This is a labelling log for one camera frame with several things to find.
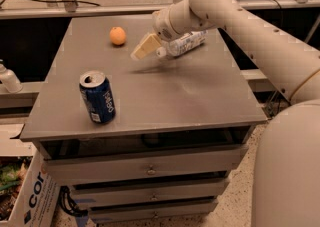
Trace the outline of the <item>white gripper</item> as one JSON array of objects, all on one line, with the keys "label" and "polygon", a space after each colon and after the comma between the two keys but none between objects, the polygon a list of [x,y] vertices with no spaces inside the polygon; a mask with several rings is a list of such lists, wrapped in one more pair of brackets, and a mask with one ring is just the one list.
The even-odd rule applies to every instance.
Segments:
[{"label": "white gripper", "polygon": [[172,41],[175,31],[169,19],[169,9],[161,9],[152,13],[153,30],[155,33],[147,33],[131,53],[131,58],[141,60],[156,51],[161,46],[161,40]]}]

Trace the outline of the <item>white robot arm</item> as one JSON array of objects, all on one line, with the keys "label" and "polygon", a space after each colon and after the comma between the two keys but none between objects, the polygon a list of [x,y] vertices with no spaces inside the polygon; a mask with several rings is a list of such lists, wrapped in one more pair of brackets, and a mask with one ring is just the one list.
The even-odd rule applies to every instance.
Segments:
[{"label": "white robot arm", "polygon": [[236,0],[182,0],[152,15],[142,59],[190,31],[223,29],[290,102],[257,147],[252,227],[320,227],[320,51],[243,9]]}]

